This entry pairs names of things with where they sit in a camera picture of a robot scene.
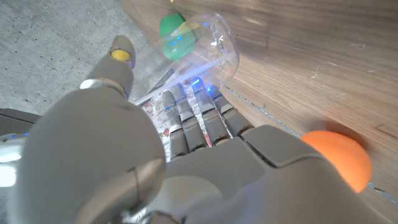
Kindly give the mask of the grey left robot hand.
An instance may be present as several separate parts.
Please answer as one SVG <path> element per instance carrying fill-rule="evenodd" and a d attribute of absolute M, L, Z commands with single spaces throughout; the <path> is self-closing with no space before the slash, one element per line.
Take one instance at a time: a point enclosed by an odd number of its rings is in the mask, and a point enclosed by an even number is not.
<path fill-rule="evenodd" d="M 9 193 L 10 223 L 380 223 L 314 148 L 273 126 L 167 162 L 127 96 L 135 62 L 118 35 L 75 90 L 29 130 Z"/>

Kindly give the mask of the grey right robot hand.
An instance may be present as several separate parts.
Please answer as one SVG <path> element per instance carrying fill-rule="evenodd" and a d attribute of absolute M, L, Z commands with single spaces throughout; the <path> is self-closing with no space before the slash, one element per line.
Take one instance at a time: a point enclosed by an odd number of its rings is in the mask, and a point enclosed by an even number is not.
<path fill-rule="evenodd" d="M 11 133 L 1 136 L 1 187 L 12 187 L 16 183 L 17 166 L 28 134 Z"/>

